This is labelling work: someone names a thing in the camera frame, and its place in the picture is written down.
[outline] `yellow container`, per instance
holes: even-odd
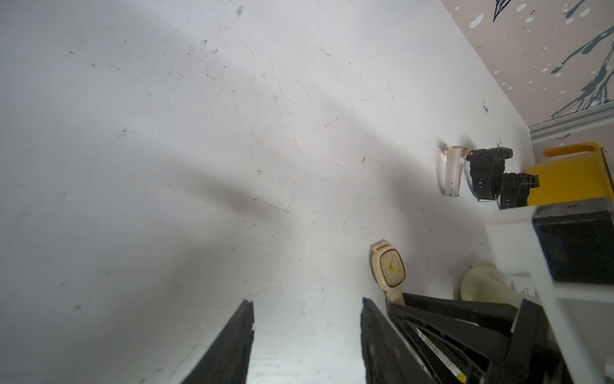
[[[573,202],[607,196],[614,200],[605,151],[597,143],[548,148],[545,157],[577,154],[535,164],[526,173],[539,176],[539,188],[531,189],[529,205]]]

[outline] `white tabletop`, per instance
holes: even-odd
[[[369,245],[490,255],[440,147],[533,162],[434,0],[3,2],[0,84],[3,383],[179,383],[244,298],[249,383],[363,383]]]

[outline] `wristwatch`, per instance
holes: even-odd
[[[405,305],[403,301],[403,282],[405,281],[405,266],[397,248],[388,241],[382,240],[371,245],[373,257],[373,273],[375,280],[386,293],[392,304]]]

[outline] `patterned wall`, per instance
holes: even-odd
[[[441,2],[529,126],[612,99],[613,0]]]

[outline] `black plastic part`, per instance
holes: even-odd
[[[435,384],[370,299],[360,313],[367,384]]]
[[[548,321],[541,306],[524,300],[518,310],[514,333],[507,337],[493,329],[461,320],[467,319],[467,309],[454,305],[452,301],[408,295],[406,307],[391,304],[389,308],[392,323],[418,352],[437,383],[452,383],[453,376],[444,372],[439,358],[426,349],[428,346],[419,339],[415,327],[467,376],[467,384],[537,384],[543,382],[546,373],[551,375],[560,369],[561,364],[566,370],[560,352],[547,340]],[[428,312],[414,308],[414,304]],[[469,312],[478,319],[481,316],[489,318],[493,312],[509,309],[497,304],[479,304],[484,305],[485,313],[480,314],[475,308],[472,308],[474,312]],[[507,322],[515,312],[514,308],[501,317]]]
[[[607,197],[543,205],[533,226],[552,279],[614,284],[614,208]]]
[[[504,173],[499,209],[527,206],[532,188],[539,187],[539,177],[528,173]]]
[[[492,329],[397,304],[390,305],[390,319],[397,328],[408,322],[428,331],[460,353],[481,375],[490,373],[491,362],[503,361],[509,341]]]
[[[505,159],[512,156],[513,151],[504,147],[469,152],[467,161],[475,197],[480,200],[496,200],[501,191]]]
[[[523,300],[505,358],[502,383],[541,383],[548,321],[542,306]]]
[[[253,323],[254,304],[244,300],[182,384],[245,384]]]
[[[403,293],[403,300],[410,307],[476,323],[506,336],[511,334],[511,325],[518,311],[509,304],[436,299],[409,293]]]
[[[415,327],[412,327],[409,324],[403,324],[402,328],[399,329],[399,332],[401,332],[401,335],[405,337],[411,347],[414,348],[414,351],[416,351],[418,356],[420,356],[420,359],[437,383],[458,384],[458,379],[420,338]]]

